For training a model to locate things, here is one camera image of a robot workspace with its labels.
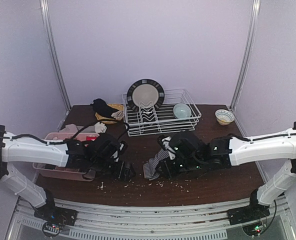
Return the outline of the grey white striped underwear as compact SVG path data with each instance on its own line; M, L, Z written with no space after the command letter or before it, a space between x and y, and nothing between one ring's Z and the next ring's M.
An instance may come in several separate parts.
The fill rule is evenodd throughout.
M176 153L175 150L170 147L171 139L172 138L170 136L166 137L164 135L158 137L157 142L161 146L161 149L153 158L150 158L148 162L143 165L143 175L145 179L153 181L162 177L156 172L157 165L161 160L166 160L171 172L171 178L166 179L172 179L179 175L175 162Z

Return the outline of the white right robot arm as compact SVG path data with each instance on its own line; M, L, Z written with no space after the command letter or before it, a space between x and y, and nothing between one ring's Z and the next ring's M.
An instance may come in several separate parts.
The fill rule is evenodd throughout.
M253 191L253 205L269 206L296 182L296 121L292 128L266 135L229 134L205 143L192 132L159 137L152 173L173 178L184 172L211 172L252 162L284 159L281 169Z

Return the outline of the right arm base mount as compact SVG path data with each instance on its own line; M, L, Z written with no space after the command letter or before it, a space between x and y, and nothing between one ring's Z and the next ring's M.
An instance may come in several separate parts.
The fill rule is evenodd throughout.
M227 217L231 226L241 224L241 229L249 237L258 237L265 229L262 219L270 215L269 207L256 205L229 209Z

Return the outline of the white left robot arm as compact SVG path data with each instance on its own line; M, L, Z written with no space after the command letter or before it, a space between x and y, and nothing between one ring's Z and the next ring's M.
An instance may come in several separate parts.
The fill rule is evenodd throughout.
M108 133L80 140L77 134L66 139L46 140L31 134L14 135L0 125L0 181L34 208L54 207L52 194L35 185L14 168L14 162L36 163L112 175L128 181L136 175L133 165L120 156L128 145Z

